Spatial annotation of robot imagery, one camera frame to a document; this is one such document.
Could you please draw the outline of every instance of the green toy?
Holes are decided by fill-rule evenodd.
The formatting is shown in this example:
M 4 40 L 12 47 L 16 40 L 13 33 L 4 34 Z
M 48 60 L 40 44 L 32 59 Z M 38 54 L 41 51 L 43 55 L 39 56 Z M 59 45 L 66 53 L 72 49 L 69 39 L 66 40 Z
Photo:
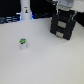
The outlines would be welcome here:
M 20 43 L 21 43 L 21 44 L 26 43 L 26 39 L 21 39 L 21 40 L 20 40 Z

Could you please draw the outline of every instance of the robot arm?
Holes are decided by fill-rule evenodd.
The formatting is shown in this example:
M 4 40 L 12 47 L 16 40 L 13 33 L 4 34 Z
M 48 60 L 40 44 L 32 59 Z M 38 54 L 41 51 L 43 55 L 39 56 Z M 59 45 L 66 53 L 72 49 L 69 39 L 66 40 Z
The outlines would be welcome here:
M 84 12 L 84 0 L 52 0 L 53 2 L 58 1 L 59 6 L 69 7 L 70 10 L 77 12 Z
M 77 12 L 84 12 L 84 0 L 48 0 L 56 5 L 57 14 L 52 16 L 50 32 L 69 40 L 72 36 Z

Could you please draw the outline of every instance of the white surface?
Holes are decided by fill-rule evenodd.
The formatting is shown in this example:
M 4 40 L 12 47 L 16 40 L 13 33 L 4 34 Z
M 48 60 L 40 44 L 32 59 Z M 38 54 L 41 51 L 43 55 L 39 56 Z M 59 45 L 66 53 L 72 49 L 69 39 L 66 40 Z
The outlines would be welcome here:
M 74 5 L 71 8 L 71 10 L 77 12 L 84 12 L 84 0 L 74 0 Z
M 0 24 L 0 84 L 84 84 L 84 28 L 67 41 L 50 33 L 50 19 Z

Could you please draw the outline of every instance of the small object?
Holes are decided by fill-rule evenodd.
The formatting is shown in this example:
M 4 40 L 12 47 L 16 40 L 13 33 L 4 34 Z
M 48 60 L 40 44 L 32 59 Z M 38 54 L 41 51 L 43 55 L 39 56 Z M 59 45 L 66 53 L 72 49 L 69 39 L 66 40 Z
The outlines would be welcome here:
M 22 50 L 25 50 L 27 47 L 26 39 L 21 39 L 20 40 L 20 47 Z

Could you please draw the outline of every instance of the white table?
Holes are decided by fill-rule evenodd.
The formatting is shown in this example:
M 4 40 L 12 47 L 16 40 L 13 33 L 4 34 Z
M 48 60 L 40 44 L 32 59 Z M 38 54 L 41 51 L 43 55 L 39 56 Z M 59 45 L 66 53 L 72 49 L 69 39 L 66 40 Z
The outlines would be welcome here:
M 84 84 L 84 28 L 76 23 L 67 41 L 50 33 L 50 22 L 0 24 L 0 84 Z

